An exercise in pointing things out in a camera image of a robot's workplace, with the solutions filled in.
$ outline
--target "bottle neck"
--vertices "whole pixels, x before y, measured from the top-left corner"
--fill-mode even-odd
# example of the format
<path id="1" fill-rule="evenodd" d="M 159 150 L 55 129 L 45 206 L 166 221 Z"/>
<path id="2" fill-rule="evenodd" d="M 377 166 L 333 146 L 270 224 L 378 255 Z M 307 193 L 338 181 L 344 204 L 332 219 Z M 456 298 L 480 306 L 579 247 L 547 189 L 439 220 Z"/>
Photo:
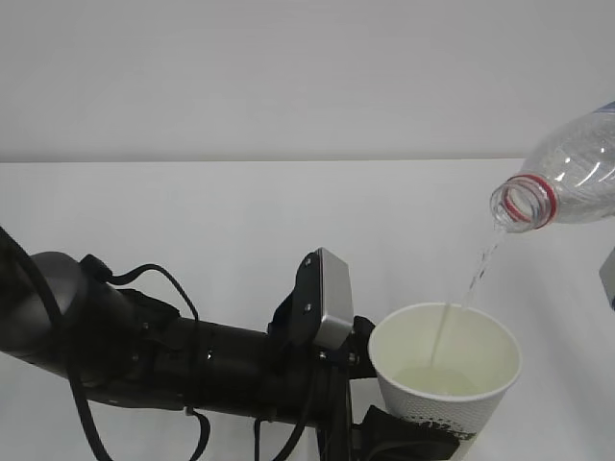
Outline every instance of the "bottle neck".
<path id="1" fill-rule="evenodd" d="M 491 196 L 493 218 L 512 233 L 540 229 L 554 219 L 556 212 L 554 189 L 535 175 L 512 177 Z"/>

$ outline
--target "bottle label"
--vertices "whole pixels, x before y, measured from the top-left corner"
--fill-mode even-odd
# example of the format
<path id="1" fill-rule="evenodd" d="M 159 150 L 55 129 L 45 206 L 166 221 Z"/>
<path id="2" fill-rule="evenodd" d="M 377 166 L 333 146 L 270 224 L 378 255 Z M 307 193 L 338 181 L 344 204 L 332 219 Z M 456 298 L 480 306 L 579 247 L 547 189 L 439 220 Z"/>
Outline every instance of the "bottle label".
<path id="1" fill-rule="evenodd" d="M 613 101 L 610 104 L 607 104 L 603 108 L 599 108 L 597 110 L 594 110 L 594 113 L 600 113 L 600 112 L 615 112 L 615 101 Z"/>

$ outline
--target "white table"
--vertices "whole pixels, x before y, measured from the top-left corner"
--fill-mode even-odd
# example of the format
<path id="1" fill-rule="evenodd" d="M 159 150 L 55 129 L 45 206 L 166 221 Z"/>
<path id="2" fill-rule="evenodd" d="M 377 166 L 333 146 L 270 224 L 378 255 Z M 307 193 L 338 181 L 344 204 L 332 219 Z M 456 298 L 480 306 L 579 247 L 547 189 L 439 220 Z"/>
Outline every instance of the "white table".
<path id="1" fill-rule="evenodd" d="M 0 220 L 31 253 L 102 257 L 116 272 L 167 267 L 203 319 L 264 329 L 301 258 L 325 246 L 351 267 L 356 314 L 459 300 L 489 239 L 488 198 L 518 160 L 0 164 Z M 518 337 L 525 370 L 469 461 L 615 458 L 615 313 L 598 269 L 615 221 L 510 236 L 476 306 Z M 157 276 L 136 285 L 184 309 Z M 381 405 L 354 386 L 356 419 Z M 187 459 L 181 413 L 94 404 L 117 460 Z M 205 459 L 252 459 L 252 421 L 209 413 Z M 262 459 L 290 432 L 263 425 Z M 316 460 L 313 431 L 292 459 Z M 61 378 L 0 355 L 2 459 L 93 459 Z"/>

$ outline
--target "cup rim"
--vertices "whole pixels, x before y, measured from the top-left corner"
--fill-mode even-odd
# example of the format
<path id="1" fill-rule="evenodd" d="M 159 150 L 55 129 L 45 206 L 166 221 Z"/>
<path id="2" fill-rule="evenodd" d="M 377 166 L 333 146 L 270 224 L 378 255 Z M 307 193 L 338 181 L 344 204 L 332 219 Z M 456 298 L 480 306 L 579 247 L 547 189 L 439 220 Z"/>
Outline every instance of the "cup rim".
<path id="1" fill-rule="evenodd" d="M 470 402 L 470 401 L 478 401 L 478 400 L 486 400 L 489 399 L 491 397 L 497 396 L 498 394 L 503 393 L 504 391 L 506 391 L 506 389 L 508 389 L 510 386 L 512 386 L 515 381 L 519 378 L 519 375 L 521 374 L 521 370 L 523 369 L 523 356 L 521 354 L 521 348 L 519 347 L 519 342 L 517 341 L 517 338 L 514 337 L 514 335 L 512 334 L 512 332 L 504 325 L 502 324 L 502 322 L 500 322 L 499 320 L 495 319 L 494 317 L 492 317 L 491 315 L 478 310 L 478 309 L 474 309 L 473 307 L 468 307 L 468 310 L 471 310 L 474 313 L 477 313 L 483 317 L 486 317 L 487 319 L 491 320 L 494 324 L 496 324 L 501 330 L 504 331 L 504 333 L 506 333 L 508 335 L 508 337 L 512 340 L 512 343 L 515 347 L 515 350 L 517 351 L 517 356 L 518 356 L 518 366 L 517 366 L 517 371 L 514 374 L 514 376 L 503 386 L 500 386 L 492 391 L 488 391 L 488 392 L 483 392 L 481 394 L 473 394 L 470 396 L 443 396 L 441 394 L 431 394 L 429 392 L 423 392 L 423 391 L 419 391 L 416 389 L 412 389 L 411 387 L 407 387 L 404 386 L 403 384 L 400 384 L 399 382 L 389 378 L 388 376 L 386 376 L 378 367 L 378 365 L 376 364 L 376 362 L 372 359 L 373 354 L 372 354 L 372 350 L 374 348 L 374 343 L 373 343 L 373 338 L 375 337 L 375 333 L 378 331 L 378 329 L 384 325 L 385 323 L 387 323 L 388 321 L 390 321 L 392 318 L 401 315 L 409 310 L 413 310 L 419 307 L 426 307 L 426 306 L 437 306 L 437 305 L 446 305 L 447 303 L 417 303 L 417 304 L 412 304 L 412 305 L 408 305 L 406 307 L 402 307 L 401 309 L 398 309 L 394 312 L 391 312 L 390 314 L 388 314 L 386 317 L 384 317 L 384 319 L 382 319 L 374 328 L 374 330 L 372 331 L 372 333 L 370 334 L 369 337 L 369 341 L 367 343 L 367 353 L 369 355 L 369 359 L 372 362 L 372 365 L 374 366 L 374 369 L 376 370 L 377 374 L 379 377 L 381 377 L 382 379 L 384 379 L 386 382 L 388 382 L 390 385 L 392 385 L 393 387 L 396 387 L 398 389 L 400 389 L 401 391 L 404 391 L 406 393 L 412 394 L 414 396 L 417 397 L 422 397 L 424 399 L 429 399 L 429 400 L 439 400 L 439 401 L 446 401 L 446 402 Z M 454 307 L 461 307 L 461 304 L 458 303 L 450 303 L 450 305 L 454 306 Z"/>

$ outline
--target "white backdrop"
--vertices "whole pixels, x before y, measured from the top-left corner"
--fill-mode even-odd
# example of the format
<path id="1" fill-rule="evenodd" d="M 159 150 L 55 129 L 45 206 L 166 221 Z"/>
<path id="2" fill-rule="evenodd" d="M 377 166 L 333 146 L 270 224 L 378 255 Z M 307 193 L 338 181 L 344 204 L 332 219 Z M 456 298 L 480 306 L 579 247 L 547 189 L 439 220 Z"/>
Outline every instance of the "white backdrop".
<path id="1" fill-rule="evenodd" d="M 611 0 L 4 0 L 0 160 L 522 157 L 615 100 Z"/>
<path id="2" fill-rule="evenodd" d="M 459 300 L 489 239 L 488 197 L 519 160 L 2 164 L 0 219 L 30 252 L 102 257 L 116 272 L 157 262 L 202 318 L 263 329 L 301 258 L 325 246 L 351 267 L 356 313 L 378 322 L 410 303 Z M 469 461 L 615 458 L 615 313 L 598 269 L 615 221 L 510 236 L 476 306 L 525 358 Z M 182 306 L 151 276 L 138 287 Z M 356 419 L 380 405 L 354 386 Z M 94 404 L 117 460 L 187 459 L 197 424 L 179 413 Z M 205 459 L 252 459 L 252 421 L 209 413 Z M 263 425 L 263 458 L 290 432 Z M 313 431 L 294 460 L 317 459 Z M 0 457 L 93 459 L 67 382 L 0 355 Z"/>

